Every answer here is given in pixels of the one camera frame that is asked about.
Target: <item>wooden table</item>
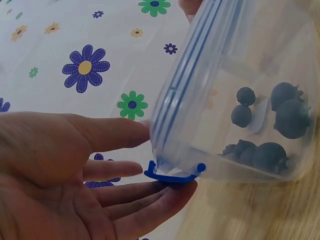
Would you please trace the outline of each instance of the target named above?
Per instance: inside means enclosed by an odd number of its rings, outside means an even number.
[[[299,3],[320,36],[320,0]],[[313,167],[299,181],[227,184],[201,179],[176,240],[320,240],[319,128],[317,132]]]

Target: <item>tablecloth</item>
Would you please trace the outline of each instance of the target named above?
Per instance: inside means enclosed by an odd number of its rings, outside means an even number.
[[[177,0],[0,0],[0,112],[149,119],[188,26]],[[153,156],[147,142],[91,157],[146,169]],[[141,239],[174,240],[184,215]]]

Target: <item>blueberry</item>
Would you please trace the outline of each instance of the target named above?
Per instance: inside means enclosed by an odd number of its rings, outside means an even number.
[[[231,113],[231,121],[240,128],[245,128],[249,125],[252,118],[252,112],[248,106],[238,105]]]
[[[235,144],[229,144],[228,146],[225,147],[225,149],[222,151],[222,155],[226,156],[228,154],[232,154],[235,149]]]
[[[239,140],[233,149],[233,154],[236,160],[240,159],[241,154],[250,147],[256,147],[256,145],[250,141]]]
[[[251,88],[245,86],[236,93],[236,99],[242,105],[251,106],[256,101],[256,95]]]
[[[240,157],[240,163],[248,166],[253,165],[253,157],[256,151],[256,146],[250,146],[246,150],[243,151]]]
[[[287,100],[276,110],[273,127],[287,139],[301,138],[311,126],[308,111],[309,109],[301,101]]]
[[[304,102],[300,96],[304,94],[303,91],[298,90],[298,86],[293,86],[288,82],[281,82],[276,85],[271,92],[271,110],[277,111],[278,107],[286,100],[296,99]]]
[[[287,169],[287,160],[286,151],[275,142],[261,144],[253,154],[253,166],[271,174],[280,174],[282,170]]]

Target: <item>green flower print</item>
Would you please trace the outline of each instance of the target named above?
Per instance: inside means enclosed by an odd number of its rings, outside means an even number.
[[[38,68],[34,67],[29,72],[29,78],[33,78],[33,77],[37,76],[37,74],[38,74]]]
[[[144,14],[150,12],[151,17],[156,17],[159,14],[167,14],[166,8],[171,7],[171,3],[166,0],[143,0],[139,2],[141,12]]]
[[[139,94],[137,96],[137,93],[135,91],[131,91],[129,93],[129,96],[123,93],[121,95],[121,98],[123,101],[119,101],[117,103],[117,107],[119,109],[122,109],[120,112],[120,116],[122,118],[128,116],[128,119],[135,120],[136,115],[139,118],[142,118],[145,115],[142,109],[146,109],[148,107],[148,104],[143,101],[145,99],[145,96],[143,94]]]
[[[18,20],[19,18],[21,18],[22,16],[22,12],[18,13],[18,15],[15,17],[15,20]]]

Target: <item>yellow flower center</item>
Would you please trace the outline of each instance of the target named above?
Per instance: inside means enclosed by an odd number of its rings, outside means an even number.
[[[78,67],[78,71],[81,75],[87,75],[88,73],[90,73],[91,69],[92,64],[89,61],[83,61]]]

